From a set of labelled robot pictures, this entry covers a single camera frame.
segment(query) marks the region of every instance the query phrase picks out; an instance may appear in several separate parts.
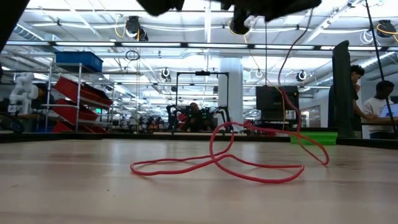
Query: pillar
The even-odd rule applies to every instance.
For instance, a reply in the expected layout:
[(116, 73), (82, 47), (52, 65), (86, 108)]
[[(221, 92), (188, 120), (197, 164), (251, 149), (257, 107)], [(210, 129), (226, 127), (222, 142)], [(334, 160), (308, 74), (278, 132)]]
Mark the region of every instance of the pillar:
[[(229, 116), (231, 121), (243, 123), (243, 68), (240, 58), (221, 58), (219, 72), (229, 72)], [(227, 104), (227, 77), (218, 76), (218, 106)]]

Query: green container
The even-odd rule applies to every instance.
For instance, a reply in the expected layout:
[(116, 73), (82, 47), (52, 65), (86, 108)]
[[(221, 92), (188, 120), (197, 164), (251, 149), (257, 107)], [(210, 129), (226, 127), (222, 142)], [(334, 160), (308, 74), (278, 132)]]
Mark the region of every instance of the green container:
[[(300, 132), (301, 135), (306, 136), (314, 141), (319, 142), (324, 146), (335, 146), (337, 139), (337, 132)], [(301, 143), (304, 146), (313, 145), (310, 141), (301, 139)], [(298, 144), (296, 136), (290, 136), (290, 142), (292, 144)]]

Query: red cable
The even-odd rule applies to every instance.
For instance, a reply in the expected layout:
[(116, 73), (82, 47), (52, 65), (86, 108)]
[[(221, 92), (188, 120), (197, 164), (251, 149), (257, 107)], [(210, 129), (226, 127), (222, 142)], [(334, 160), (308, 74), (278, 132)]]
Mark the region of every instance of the red cable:
[[(319, 143), (317, 143), (316, 141), (306, 137), (306, 136), (302, 136), (301, 134), (299, 134), (300, 129), (298, 128), (298, 132), (289, 132), (289, 131), (280, 131), (280, 130), (276, 130), (276, 129), (269, 129), (269, 128), (258, 128), (258, 127), (254, 127), (251, 125), (244, 125), (244, 124), (239, 124), (239, 123), (235, 123), (235, 122), (228, 122), (222, 125), (219, 125), (213, 132), (213, 134), (211, 135), (211, 139), (210, 139), (210, 148), (209, 148), (209, 152), (210, 155), (207, 156), (199, 156), (199, 157), (189, 157), (189, 158), (185, 158), (185, 159), (157, 159), (157, 160), (151, 160), (151, 161), (142, 161), (142, 162), (135, 162), (132, 163), (130, 165), (130, 169), (134, 174), (137, 175), (159, 175), (159, 174), (184, 174), (190, 171), (193, 171), (195, 169), (199, 169), (201, 167), (205, 167), (207, 165), (210, 164), (216, 164), (221, 170), (234, 175), (236, 177), (245, 179), (245, 180), (251, 180), (251, 181), (255, 181), (255, 182), (260, 182), (260, 183), (265, 183), (265, 184), (281, 184), (284, 182), (288, 182), (291, 180), (296, 179), (303, 171), (304, 171), (304, 166), (303, 165), (267, 165), (267, 164), (256, 164), (253, 162), (248, 162), (248, 161), (244, 161), (243, 159), (240, 159), (232, 154), (225, 154), (226, 152), (229, 151), (229, 149), (231, 149), (231, 146), (234, 142), (234, 133), (232, 133), (231, 136), (231, 141), (229, 142), (228, 147), (221, 152), (218, 153), (214, 153), (213, 152), (213, 142), (215, 140), (216, 134), (218, 132), (218, 130), (220, 130), (220, 128), (224, 127), (224, 126), (229, 126), (229, 125), (238, 125), (238, 126), (242, 126), (248, 129), (255, 129), (258, 131), (265, 131), (265, 132), (272, 132), (272, 133), (284, 133), (284, 134), (290, 134), (290, 135), (294, 135), (298, 138), (298, 143), (301, 145), (300, 143), (300, 139), (305, 139), (310, 141), (313, 144), (316, 144), (325, 154), (326, 157), (326, 161), (323, 162), (321, 161), (316, 155), (314, 155), (312, 152), (310, 152), (308, 149), (306, 149), (303, 145), (301, 145), (301, 147), (307, 152), (309, 153), (312, 157), (314, 157), (317, 161), (319, 161), (322, 165), (326, 166), (329, 163), (329, 155), (326, 151), (326, 149)], [(220, 163), (218, 163), (220, 160), (226, 158), (226, 157), (231, 157), (239, 162), (242, 162), (243, 164), (247, 164), (247, 165), (251, 165), (251, 166), (256, 166), (256, 167), (263, 167), (263, 168), (279, 168), (279, 169), (288, 169), (288, 168), (299, 168), (298, 172), (294, 175), (292, 175), (291, 177), (287, 177), (284, 179), (262, 179), (262, 178), (258, 178), (258, 177), (251, 177), (251, 176), (247, 176), (247, 175), (243, 175), (243, 174), (239, 174), (237, 172), (231, 171), (228, 168), (222, 166)], [(155, 171), (155, 172), (143, 172), (143, 171), (138, 171), (134, 168), (134, 166), (136, 165), (140, 165), (140, 164), (153, 164), (156, 162), (184, 162), (184, 161), (190, 161), (190, 160), (194, 160), (194, 159), (206, 159), (206, 158), (211, 158), (211, 160), (206, 161), (206, 162), (202, 162), (200, 164), (191, 166), (189, 168), (186, 169), (182, 169), (182, 170), (160, 170), (160, 171)]]

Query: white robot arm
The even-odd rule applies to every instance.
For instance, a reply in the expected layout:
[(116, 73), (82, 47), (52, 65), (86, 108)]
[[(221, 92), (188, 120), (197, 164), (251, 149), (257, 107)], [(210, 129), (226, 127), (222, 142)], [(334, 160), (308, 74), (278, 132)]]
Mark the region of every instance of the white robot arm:
[[(21, 114), (29, 114), (32, 100), (37, 99), (39, 96), (39, 89), (37, 86), (33, 85), (33, 79), (33, 73), (22, 73), (21, 76), (16, 79), (15, 88), (10, 94), (8, 112), (16, 113), (19, 111)], [(22, 102), (22, 106), (17, 106), (18, 101)]]

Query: ceiling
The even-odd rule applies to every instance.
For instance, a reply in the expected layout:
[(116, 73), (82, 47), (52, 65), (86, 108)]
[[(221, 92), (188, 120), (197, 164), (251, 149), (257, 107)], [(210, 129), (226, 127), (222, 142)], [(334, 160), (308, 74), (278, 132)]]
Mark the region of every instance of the ceiling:
[[(355, 7), (347, 7), (349, 2), (357, 3)], [(322, 4), (314, 9), (308, 32), (298, 44), (333, 46), (348, 40), (352, 46), (372, 46), (371, 37), (366, 33), (369, 29), (369, 19), (364, 1), (323, 0)], [(389, 19), (395, 26), (398, 24), (395, 0), (369, 0), (374, 26), (381, 19)], [(246, 24), (251, 28), (246, 34), (249, 44), (285, 44), (290, 45), (305, 29), (309, 11), (299, 12), (275, 19), (267, 25), (261, 17), (250, 17)], [(233, 8), (221, 11), (220, 4), (208, 1), (185, 1), (182, 12), (167, 12), (159, 17), (148, 15), (141, 6), (132, 0), (30, 0), (18, 25), (34, 34), (36, 40), (57, 41), (118, 41), (132, 42), (133, 39), (123, 35), (123, 26), (128, 16), (139, 16), (141, 26), (147, 32), (150, 42), (210, 42), (244, 44), (241, 35), (234, 35), (228, 29), (228, 22), (233, 16)], [(394, 38), (376, 38), (381, 46), (395, 46)], [(26, 40), (23, 36), (13, 33), (10, 40)], [(115, 82), (130, 83), (120, 85), (124, 91), (120, 94), (120, 104), (132, 105), (126, 93), (138, 95), (144, 99), (140, 104), (150, 110), (159, 110), (172, 99), (173, 92), (170, 86), (151, 85), (137, 86), (133, 83), (164, 82), (161, 73), (164, 68), (170, 71), (172, 82), (175, 82), (176, 72), (192, 72), (197, 70), (218, 71), (220, 61), (224, 57), (240, 57), (244, 77), (245, 111), (255, 107), (254, 88), (249, 85), (264, 84), (264, 77), (257, 77), (259, 65), (263, 73), (272, 83), (277, 83), (277, 74), (282, 66), (286, 50), (269, 50), (267, 58), (265, 51), (252, 50), (251, 57), (247, 49), (181, 49), (181, 48), (140, 48), (131, 47), (64, 47), (63, 50), (93, 51), (103, 60), (103, 74)], [(130, 62), (125, 54), (128, 50), (137, 50), (141, 53), (141, 61)], [(352, 52), (353, 63), (365, 62), (375, 56), (373, 51)], [(10, 69), (41, 69), (47, 70), (53, 59), (53, 52), (33, 46), (6, 46), (0, 60), (3, 66)], [(396, 64), (386, 65), (389, 72), (395, 74)], [(282, 71), (282, 84), (302, 85), (295, 79), (297, 72), (304, 70), (311, 76), (304, 84), (328, 86), (331, 74), (331, 52), (316, 52), (311, 50), (294, 50)], [(128, 72), (141, 72), (141, 76), (130, 75)], [(369, 71), (369, 78), (378, 75), (377, 71)], [(179, 89), (179, 94), (186, 95), (183, 103), (198, 100), (204, 105), (216, 105), (213, 95), (213, 86), (217, 85), (217, 77), (181, 76), (182, 83), (201, 83), (209, 86), (185, 86)], [(317, 89), (305, 92), (307, 96)]]

